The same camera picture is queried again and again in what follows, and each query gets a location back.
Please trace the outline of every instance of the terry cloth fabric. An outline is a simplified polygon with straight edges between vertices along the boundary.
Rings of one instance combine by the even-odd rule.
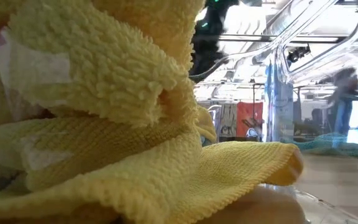
[[[9,88],[57,117],[0,125],[0,165],[18,171],[0,221],[195,223],[260,183],[296,181],[295,145],[201,148],[188,43],[202,7],[28,0],[11,16]]]

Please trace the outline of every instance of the teal fabric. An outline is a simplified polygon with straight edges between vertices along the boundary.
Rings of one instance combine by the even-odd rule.
[[[206,139],[204,136],[201,136],[201,145],[203,147],[212,145],[212,142],[208,139]]]
[[[318,136],[310,142],[296,142],[291,139],[281,140],[283,143],[297,145],[300,151],[305,154],[358,157],[358,144],[347,143],[346,141],[346,136],[336,133]]]

